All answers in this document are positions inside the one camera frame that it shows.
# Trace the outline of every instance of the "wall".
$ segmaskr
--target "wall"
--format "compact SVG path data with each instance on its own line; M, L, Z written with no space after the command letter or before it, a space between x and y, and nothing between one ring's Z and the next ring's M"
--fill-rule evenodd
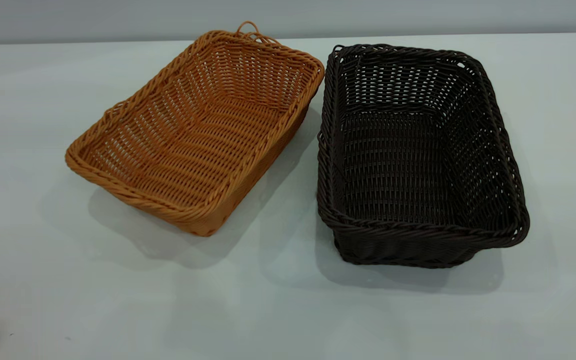
M576 32L576 0L0 0L0 43Z

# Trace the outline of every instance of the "table surface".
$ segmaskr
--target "table surface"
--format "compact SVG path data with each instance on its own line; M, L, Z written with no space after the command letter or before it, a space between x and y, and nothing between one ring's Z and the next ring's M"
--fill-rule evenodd
M226 224L183 233L64 153L190 42L0 45L0 359L576 359L576 34L282 43L323 62L357 43L480 60L526 240L453 269L343 262L315 199L322 89Z

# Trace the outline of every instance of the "woven basket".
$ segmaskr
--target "woven basket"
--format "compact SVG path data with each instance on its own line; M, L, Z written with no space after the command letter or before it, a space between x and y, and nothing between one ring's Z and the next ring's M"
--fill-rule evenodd
M108 109L68 148L68 166L128 205L212 235L295 135L324 75L315 57L256 26L241 32L246 23L199 37Z
M347 262L448 268L526 237L519 169L472 57L336 47L322 118L318 211Z

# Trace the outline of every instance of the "basket rim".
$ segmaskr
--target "basket rim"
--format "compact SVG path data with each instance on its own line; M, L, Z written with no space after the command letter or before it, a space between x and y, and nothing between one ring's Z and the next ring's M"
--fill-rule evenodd
M506 170L503 175L506 178L506 182L514 184L512 189L516 188L518 190L514 193L514 196L511 197L512 203L509 203L509 205L514 206L515 210L513 212L514 217L509 226L497 230L488 230L485 228L464 227L457 224L438 225L436 223L425 222L362 219L349 216L345 212L342 212L333 206L332 191L327 192L325 185L327 185L328 189L332 189L332 173L336 169L339 171L338 167L333 164L331 155L332 142L330 141L329 136L327 136L332 134L334 118L336 116L336 114L334 114L336 109L331 105L331 102L336 100L334 92L336 92L338 86L338 79L336 76L338 74L338 66L341 64L340 61L345 55L368 52L390 55L391 59L396 59L397 57L407 57L408 59L450 59L467 63L469 66L476 69L476 84L478 87L484 89L482 93L485 97L487 112L489 113L490 119L493 121L495 128L499 129L494 133L496 140L494 145L508 158L503 159L503 168ZM461 242L468 243L471 246L480 243L485 248L510 247L525 239L528 230L530 229L530 215L526 208L524 188L521 176L519 175L519 168L512 153L512 148L510 147L510 139L508 138L508 132L506 131L501 112L497 105L494 89L492 88L492 84L490 83L486 71L477 59L464 52L454 50L432 50L428 48L392 46L383 43L374 45L337 45L334 46L333 51L327 60L325 82L322 125L321 130L317 135L319 145L317 202L318 212L326 225L334 231L340 231L343 233L361 232L364 235L366 234L366 231L377 236L386 232L388 235L392 235L394 230L400 230L402 235L414 232L414 235L417 236L416 240L420 241L437 241L438 238L441 238L442 236L445 236L446 239L448 239L448 237L459 235ZM430 238L430 236L419 236L421 231L427 231L428 234L431 233L432 238ZM512 239L504 241L504 238L508 237L512 237ZM503 243L490 244L491 239L499 239L500 241L503 241Z
M217 209L228 196L231 195L242 184L250 170L258 166L259 162L263 159L265 153L274 145L278 139L281 138L291 126L297 121L299 111L307 107L311 98L317 92L323 76L324 66L320 60L313 55L301 50L295 50L286 45L281 45L274 42L256 41L254 38L246 36L242 32L230 32L226 30L211 30L199 36L192 44L186 47L177 57L175 57L167 66L162 68L157 75L147 82L146 85L141 87L135 94L131 95L128 99L115 104L110 109L106 110L103 117L92 125L88 130L83 132L73 143L68 147L65 155L66 164L74 173L85 178L89 182L97 184L106 189L106 191L113 194L115 197L120 198L128 205L144 207L147 206L152 210L160 211L165 210L169 213L171 218L177 223L193 223L199 219L209 216L211 212ZM156 86L163 78L167 78L180 67L182 67L187 60L195 53L203 50L207 46L213 45L220 41L236 41L242 44L255 43L261 51L288 51L291 55L296 57L306 58L313 65L311 77L297 98L292 102L290 107L278 119L277 125L270 130L265 137L261 138L257 146L242 159L240 165L228 177L225 177L222 184L217 186L205 200L191 206L180 206L170 201L147 194L138 187L130 186L125 182L119 180L115 176L88 164L80 153L85 146L100 139L103 132L119 122L117 119L125 117L134 109L138 109L144 103L144 99L158 94L162 91L164 86Z

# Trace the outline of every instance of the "basket handle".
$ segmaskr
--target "basket handle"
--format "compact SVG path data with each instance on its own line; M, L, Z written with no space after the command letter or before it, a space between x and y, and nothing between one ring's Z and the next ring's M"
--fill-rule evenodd
M250 32L242 32L242 28L244 27L244 25L246 24L250 24L254 27L254 31L250 31ZM237 28L237 32L235 32L235 34L242 36L244 39L250 39L252 41L261 41L261 43L263 44L271 44L271 43L275 43L277 45L281 45L281 43L279 43L279 41L277 41L277 39L264 35L261 32L259 32L259 28L257 27L257 25L255 25L254 22L252 21L244 21L241 23L241 25L239 25L239 27Z

